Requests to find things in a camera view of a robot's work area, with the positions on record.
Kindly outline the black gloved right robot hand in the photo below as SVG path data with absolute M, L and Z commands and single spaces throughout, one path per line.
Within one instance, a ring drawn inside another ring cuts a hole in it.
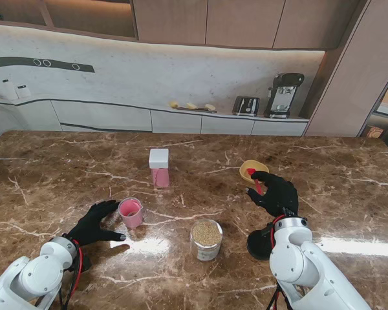
M 255 171 L 251 179 L 263 182 L 266 187 L 264 195 L 260 195 L 252 188 L 246 191 L 257 206 L 264 208 L 273 217 L 289 214 L 297 216 L 298 194 L 291 181 L 265 171 Z

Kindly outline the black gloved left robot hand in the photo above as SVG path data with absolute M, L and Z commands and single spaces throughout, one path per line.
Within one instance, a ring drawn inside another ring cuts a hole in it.
M 99 241 L 122 242 L 126 235 L 101 228 L 101 221 L 118 209 L 115 200 L 101 201 L 91 206 L 85 216 L 63 237 L 75 240 L 79 246 L 86 246 Z

